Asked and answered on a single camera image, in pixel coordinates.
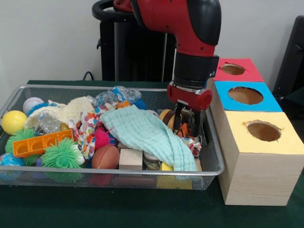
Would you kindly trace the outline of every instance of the pink spiky ball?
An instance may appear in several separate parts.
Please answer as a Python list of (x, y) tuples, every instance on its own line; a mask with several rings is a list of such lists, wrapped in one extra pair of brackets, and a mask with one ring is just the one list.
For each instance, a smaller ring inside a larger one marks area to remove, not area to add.
[(110, 144), (110, 137), (101, 127), (98, 127), (94, 132), (95, 151), (99, 148)]

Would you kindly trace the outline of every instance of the brown football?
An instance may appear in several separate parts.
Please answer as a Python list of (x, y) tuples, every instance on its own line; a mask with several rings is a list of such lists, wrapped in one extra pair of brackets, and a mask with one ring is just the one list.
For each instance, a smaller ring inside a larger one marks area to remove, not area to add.
[(115, 169), (119, 163), (119, 151), (115, 146), (106, 145), (95, 151), (92, 158), (93, 169)]

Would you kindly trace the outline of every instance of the red box top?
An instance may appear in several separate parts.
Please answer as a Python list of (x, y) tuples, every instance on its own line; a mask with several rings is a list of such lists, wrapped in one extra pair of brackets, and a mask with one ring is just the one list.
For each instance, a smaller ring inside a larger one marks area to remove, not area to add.
[(264, 82), (250, 58), (220, 58), (214, 81)]

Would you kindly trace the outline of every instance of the green spiky ball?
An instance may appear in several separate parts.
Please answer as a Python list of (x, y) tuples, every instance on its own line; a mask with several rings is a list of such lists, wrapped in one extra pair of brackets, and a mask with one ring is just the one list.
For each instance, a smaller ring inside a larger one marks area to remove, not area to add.
[[(6, 153), (13, 153), (13, 142), (15, 141), (20, 141), (20, 140), (25, 140), (29, 138), (35, 137), (35, 132), (34, 129), (24, 129), (17, 131), (15, 134), (13, 134), (7, 141), (5, 145), (5, 152)], [(39, 155), (31, 155), (27, 158), (24, 158), (23, 161), (26, 166), (31, 166), (36, 163), (37, 158)]]
[(65, 138), (58, 145), (46, 148), (41, 156), (42, 166), (49, 168), (81, 168), (77, 162), (77, 151), (73, 149), (74, 141)]
[[(65, 138), (58, 145), (46, 148), (41, 156), (42, 166), (49, 168), (81, 168), (77, 162), (77, 152), (73, 149), (72, 139)], [(73, 183), (83, 178), (82, 173), (46, 172), (46, 175), (57, 182)]]

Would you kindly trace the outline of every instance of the plastic bag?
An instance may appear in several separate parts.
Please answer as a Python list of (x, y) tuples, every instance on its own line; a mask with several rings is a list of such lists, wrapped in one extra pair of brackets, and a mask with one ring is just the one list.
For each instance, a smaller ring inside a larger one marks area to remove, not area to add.
[(127, 100), (132, 105), (142, 97), (141, 92), (137, 89), (128, 89), (123, 86), (115, 86), (112, 92), (116, 95), (119, 102)]
[(55, 112), (45, 110), (36, 116), (35, 135), (45, 135), (60, 131), (59, 117)]
[(104, 105), (105, 103), (112, 104), (114, 101), (118, 101), (116, 95), (111, 90), (108, 90), (98, 94), (92, 102), (92, 105), (96, 108)]

